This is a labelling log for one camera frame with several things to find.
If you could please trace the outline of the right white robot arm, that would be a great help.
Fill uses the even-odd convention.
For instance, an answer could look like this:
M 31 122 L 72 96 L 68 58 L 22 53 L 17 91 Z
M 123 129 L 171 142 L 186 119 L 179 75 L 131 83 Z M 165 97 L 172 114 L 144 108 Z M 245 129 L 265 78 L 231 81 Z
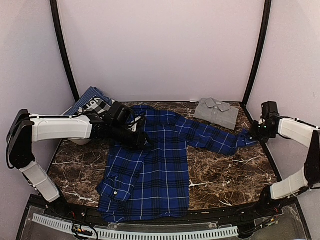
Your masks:
M 271 144 L 284 179 L 265 187 L 255 205 L 255 213 L 266 217 L 281 201 L 320 188 L 320 128 L 297 118 L 272 116 L 252 122 L 249 133 L 267 142 L 277 136 L 290 140 L 282 146 Z

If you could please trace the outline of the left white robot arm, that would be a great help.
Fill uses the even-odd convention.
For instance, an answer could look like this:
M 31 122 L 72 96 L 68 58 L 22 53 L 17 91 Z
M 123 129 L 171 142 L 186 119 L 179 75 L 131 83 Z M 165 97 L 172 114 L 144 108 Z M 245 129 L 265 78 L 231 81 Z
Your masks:
M 27 181 L 51 204 L 51 210 L 60 218 L 71 213 L 64 196 L 40 166 L 33 154 L 33 143 L 46 140 L 112 139 L 134 150 L 153 146 L 143 130 L 145 115 L 134 116 L 132 109 L 119 113 L 84 112 L 79 115 L 37 115 L 22 109 L 18 112 L 6 137 L 6 163 L 9 169 L 19 170 Z

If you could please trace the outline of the blue plaid long sleeve shirt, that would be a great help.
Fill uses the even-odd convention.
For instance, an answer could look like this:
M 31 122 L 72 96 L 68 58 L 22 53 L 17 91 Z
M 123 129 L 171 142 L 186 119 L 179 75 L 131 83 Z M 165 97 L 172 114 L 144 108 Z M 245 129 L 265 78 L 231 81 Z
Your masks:
M 232 156 L 256 141 L 247 130 L 231 134 L 184 118 L 178 113 L 136 105 L 144 115 L 143 130 L 154 144 L 146 150 L 129 150 L 115 143 L 108 152 L 103 180 L 96 187 L 98 212 L 106 222 L 179 218 L 189 209 L 187 148 L 207 149 Z

